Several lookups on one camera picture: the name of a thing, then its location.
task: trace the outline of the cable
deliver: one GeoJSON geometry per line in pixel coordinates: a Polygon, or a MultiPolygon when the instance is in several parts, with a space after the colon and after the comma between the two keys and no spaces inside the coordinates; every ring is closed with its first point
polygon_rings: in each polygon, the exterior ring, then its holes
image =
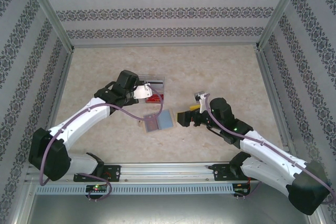
{"type": "MultiPolygon", "coordinates": [[[[111,192],[112,192],[112,185],[111,185],[111,183],[108,180],[100,178],[100,177],[97,177],[97,176],[93,176],[91,174],[78,173],[78,175],[89,177],[89,178],[98,179],[100,181],[106,182],[106,184],[109,185],[109,188],[110,188],[109,192],[107,194],[101,196],[99,199],[93,199],[95,202],[103,200],[103,199],[107,198],[111,194],[111,192]]],[[[92,200],[92,198],[90,198],[90,195],[91,195],[92,192],[93,191],[89,191],[89,194],[88,194],[89,201],[92,200]]]]}
{"type": "MultiPolygon", "coordinates": [[[[47,159],[47,155],[48,155],[48,152],[49,152],[49,150],[50,150],[50,148],[51,148],[51,146],[52,146],[52,144],[53,144],[53,142],[57,139],[57,137],[74,121],[74,120],[76,120],[78,117],[80,117],[81,115],[83,115],[84,113],[86,113],[86,112],[89,112],[91,109],[94,109],[94,108],[97,108],[97,107],[100,107],[100,106],[109,106],[109,107],[112,107],[112,108],[114,108],[114,109],[117,109],[117,110],[120,110],[121,112],[123,112],[123,113],[125,113],[126,115],[129,115],[130,117],[132,117],[132,118],[135,118],[135,119],[137,119],[137,120],[139,120],[139,121],[150,121],[150,120],[153,120],[153,119],[156,119],[156,118],[158,118],[158,116],[161,114],[161,112],[162,112],[162,109],[163,109],[163,101],[162,101],[162,98],[161,98],[161,96],[159,95],[159,93],[154,89],[154,88],[152,88],[150,85],[148,86],[151,90],[153,90],[153,92],[155,93],[155,94],[157,94],[158,96],[159,96],[159,99],[160,99],[160,110],[159,110],[159,112],[154,116],[154,117],[152,117],[152,118],[148,118],[148,119],[146,119],[146,118],[140,118],[140,117],[138,117],[138,116],[135,116],[135,115],[133,115],[133,114],[131,114],[130,112],[128,112],[128,111],[126,111],[126,110],[124,110],[124,109],[122,109],[122,108],[120,108],[120,107],[118,107],[118,106],[116,106],[116,105],[114,105],[114,104],[108,104],[108,103],[99,103],[99,104],[96,104],[96,105],[93,105],[93,106],[91,106],[91,107],[89,107],[89,108],[86,108],[86,109],[84,109],[84,110],[82,110],[81,112],[79,112],[78,114],[76,114],[75,116],[73,116],[67,123],[65,123],[58,131],[57,131],[57,133],[52,137],[52,139],[50,140],[50,142],[49,142],[49,144],[47,145],[47,147],[46,147],[46,150],[44,151],[44,154],[43,154],[43,158],[42,158],[42,162],[41,162],[41,167],[40,167],[40,174],[39,174],[39,182],[40,182],[40,185],[41,186],[45,186],[47,183],[48,183],[48,181],[49,181],[49,178],[47,178],[46,179],[46,181],[44,181],[43,182],[43,174],[44,174],[44,168],[45,168],[45,165],[46,165],[46,159],[47,159]]],[[[111,183],[109,182],[109,181],[107,181],[107,180],[104,180],[104,179],[102,179],[102,178],[99,178],[99,177],[96,177],[96,176],[93,176],[93,175],[90,175],[90,174],[81,174],[82,176],[87,176],[87,177],[94,177],[94,178],[96,178],[96,179],[99,179],[99,180],[101,180],[101,181],[104,181],[104,182],[107,182],[107,184],[109,185],[109,187],[110,187],[110,191],[109,191],[109,193],[108,194],[106,194],[106,196],[104,197],[101,197],[100,199],[104,199],[104,198],[106,198],[108,195],[110,195],[110,193],[112,192],[112,186],[111,186],[111,183]]]]}
{"type": "Polygon", "coordinates": [[[266,146],[267,148],[271,149],[273,152],[275,152],[276,154],[278,154],[280,157],[284,158],[286,161],[288,161],[290,164],[296,166],[297,168],[299,168],[300,170],[304,171],[306,174],[308,174],[310,177],[312,177],[313,179],[315,179],[317,182],[319,182],[322,186],[324,186],[332,195],[332,199],[330,201],[325,201],[322,202],[321,204],[323,205],[330,205],[330,204],[334,204],[336,202],[336,193],[334,192],[334,190],[328,186],[325,182],[323,182],[320,178],[318,178],[317,176],[315,176],[313,173],[311,173],[310,171],[308,171],[307,169],[305,169],[304,167],[302,167],[301,165],[297,164],[295,161],[291,160],[290,158],[288,158],[286,155],[284,155],[283,153],[279,152],[277,149],[275,149],[273,146],[265,143],[262,140],[258,140],[249,136],[245,136],[245,135],[241,135],[238,134],[236,132],[230,131],[228,130],[226,127],[222,126],[222,124],[214,117],[214,115],[211,112],[211,109],[209,107],[208,104],[208,98],[209,98],[210,94],[208,93],[207,95],[205,95],[205,106],[206,106],[206,110],[209,113],[209,116],[212,118],[212,120],[224,131],[226,131],[227,133],[233,135],[233,136],[238,136],[238,137],[242,137],[242,138],[246,138],[249,139],[251,141],[254,141],[258,144],[262,144],[264,146],[266,146]]]}

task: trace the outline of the wall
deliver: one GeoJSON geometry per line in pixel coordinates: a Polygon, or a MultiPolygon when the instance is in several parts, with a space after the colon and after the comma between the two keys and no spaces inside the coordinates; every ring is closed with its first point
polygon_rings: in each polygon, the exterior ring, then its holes
{"type": "MultiPolygon", "coordinates": [[[[299,157],[336,185],[336,0],[291,0],[264,48],[299,157]]],[[[336,223],[336,206],[324,206],[336,223]]]]}
{"type": "Polygon", "coordinates": [[[0,223],[26,174],[32,133],[47,127],[69,56],[37,0],[0,0],[0,223]]]}
{"type": "Polygon", "coordinates": [[[75,46],[257,42],[279,0],[50,0],[75,46]]]}

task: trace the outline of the perforated rail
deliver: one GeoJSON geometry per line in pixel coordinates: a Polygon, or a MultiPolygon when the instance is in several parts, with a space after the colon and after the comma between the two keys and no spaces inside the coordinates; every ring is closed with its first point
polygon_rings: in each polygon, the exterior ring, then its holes
{"type": "MultiPolygon", "coordinates": [[[[114,195],[232,194],[232,184],[192,185],[112,185],[114,195]]],[[[86,185],[39,186],[36,195],[83,195],[86,185]]]]}

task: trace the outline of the beige floor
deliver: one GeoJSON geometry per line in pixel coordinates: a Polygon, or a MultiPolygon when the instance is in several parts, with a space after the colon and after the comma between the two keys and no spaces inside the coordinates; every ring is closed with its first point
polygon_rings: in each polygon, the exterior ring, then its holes
{"type": "MultiPolygon", "coordinates": [[[[211,98],[224,97],[237,118],[281,146],[252,46],[75,49],[56,123],[82,108],[123,69],[164,75],[164,108],[174,113],[188,110],[195,103],[193,94],[201,90],[211,98]]],[[[159,106],[125,108],[143,116],[159,106]]],[[[136,120],[118,111],[92,127],[71,151],[116,163],[229,161],[239,152],[204,126],[177,125],[145,134],[136,120]]]]}

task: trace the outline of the red object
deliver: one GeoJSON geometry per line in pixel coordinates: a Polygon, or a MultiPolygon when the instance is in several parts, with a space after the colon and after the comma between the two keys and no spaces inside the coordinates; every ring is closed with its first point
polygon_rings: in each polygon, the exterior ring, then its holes
{"type": "Polygon", "coordinates": [[[151,97],[146,99],[146,103],[160,103],[159,96],[157,94],[152,95],[151,97]]]}

